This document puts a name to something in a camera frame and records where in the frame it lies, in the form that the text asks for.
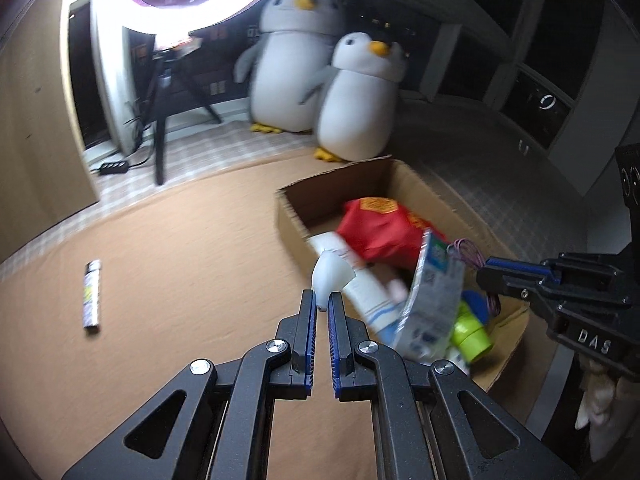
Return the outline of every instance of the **tripod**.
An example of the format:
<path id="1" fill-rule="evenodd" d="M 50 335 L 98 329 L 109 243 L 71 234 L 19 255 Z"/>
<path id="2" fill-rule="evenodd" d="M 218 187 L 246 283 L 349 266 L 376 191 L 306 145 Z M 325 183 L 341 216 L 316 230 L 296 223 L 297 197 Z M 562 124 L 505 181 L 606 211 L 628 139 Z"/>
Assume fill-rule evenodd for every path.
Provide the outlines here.
<path id="1" fill-rule="evenodd" d="M 159 50 L 154 53 L 153 60 L 156 62 L 151 83 L 146 91 L 145 108 L 142 113 L 141 122 L 145 126 L 149 124 L 151 117 L 156 119 L 156 130 L 154 132 L 154 149 L 156 150 L 156 184 L 164 184 L 164 141 L 166 137 L 166 118 L 174 76 L 196 99 L 201 107 L 207 110 L 216 124 L 222 123 L 219 115 L 209 104 L 207 95 L 202 88 L 194 81 L 182 66 L 182 58 L 178 56 L 175 49 Z"/>

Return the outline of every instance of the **penguin flipper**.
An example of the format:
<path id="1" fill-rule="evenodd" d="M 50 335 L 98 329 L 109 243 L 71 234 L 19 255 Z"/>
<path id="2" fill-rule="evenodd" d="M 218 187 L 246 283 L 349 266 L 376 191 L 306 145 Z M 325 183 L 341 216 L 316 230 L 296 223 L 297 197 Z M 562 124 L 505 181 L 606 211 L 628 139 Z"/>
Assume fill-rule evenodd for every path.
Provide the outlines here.
<path id="1" fill-rule="evenodd" d="M 335 75 L 340 72 L 340 69 L 336 68 L 332 65 L 327 65 L 324 68 L 321 68 L 311 76 L 309 81 L 306 83 L 305 89 L 302 93 L 302 97 L 298 102 L 299 105 L 303 105 L 311 97 L 315 94 L 319 89 L 321 89 L 328 82 L 332 81 Z"/>
<path id="2" fill-rule="evenodd" d="M 258 43 L 250 46 L 247 50 L 245 50 L 238 60 L 236 61 L 236 65 L 234 66 L 234 82 L 241 83 L 246 80 L 249 72 L 251 72 L 252 67 L 260 57 L 260 54 L 264 50 L 264 47 L 267 43 L 266 34 L 260 35 L 260 40 Z"/>

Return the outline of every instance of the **red snack bag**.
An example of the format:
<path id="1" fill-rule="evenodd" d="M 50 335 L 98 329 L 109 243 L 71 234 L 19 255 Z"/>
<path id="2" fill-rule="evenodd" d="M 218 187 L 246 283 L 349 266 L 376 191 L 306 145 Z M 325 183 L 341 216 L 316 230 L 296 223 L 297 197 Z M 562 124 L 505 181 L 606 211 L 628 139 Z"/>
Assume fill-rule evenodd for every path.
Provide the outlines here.
<path id="1" fill-rule="evenodd" d="M 422 234 L 430 223 L 390 198 L 367 197 L 344 205 L 337 233 L 362 259 L 415 270 Z"/>

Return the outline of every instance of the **cardboard box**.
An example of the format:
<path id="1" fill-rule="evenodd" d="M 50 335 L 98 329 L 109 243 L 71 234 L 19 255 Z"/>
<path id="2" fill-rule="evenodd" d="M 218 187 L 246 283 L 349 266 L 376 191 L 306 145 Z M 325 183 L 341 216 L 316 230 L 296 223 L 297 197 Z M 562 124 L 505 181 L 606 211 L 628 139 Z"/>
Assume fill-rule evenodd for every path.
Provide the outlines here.
<path id="1" fill-rule="evenodd" d="M 408 165 L 388 157 L 354 162 L 299 180 L 276 193 L 276 226 L 284 246 L 311 277 L 318 256 L 310 236 L 334 230 L 345 202 L 366 196 L 392 198 L 432 222 L 449 240 L 470 238 L 485 256 L 514 258 L 480 217 L 455 193 L 437 194 Z M 465 288 L 479 290 L 473 272 Z M 485 390 L 494 384 L 518 345 L 529 321 L 527 305 L 501 298 L 502 312 L 489 325 L 491 353 L 472 367 L 472 378 Z M 347 315 L 357 317 L 346 302 Z"/>

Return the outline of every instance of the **door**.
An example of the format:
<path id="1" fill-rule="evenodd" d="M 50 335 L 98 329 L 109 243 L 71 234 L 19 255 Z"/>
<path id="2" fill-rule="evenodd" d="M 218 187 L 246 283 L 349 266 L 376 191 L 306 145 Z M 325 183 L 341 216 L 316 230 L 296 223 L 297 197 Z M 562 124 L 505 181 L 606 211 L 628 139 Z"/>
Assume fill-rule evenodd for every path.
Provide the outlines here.
<path id="1" fill-rule="evenodd" d="M 68 61 L 69 0 L 35 0 L 0 50 L 0 262 L 95 203 Z"/>

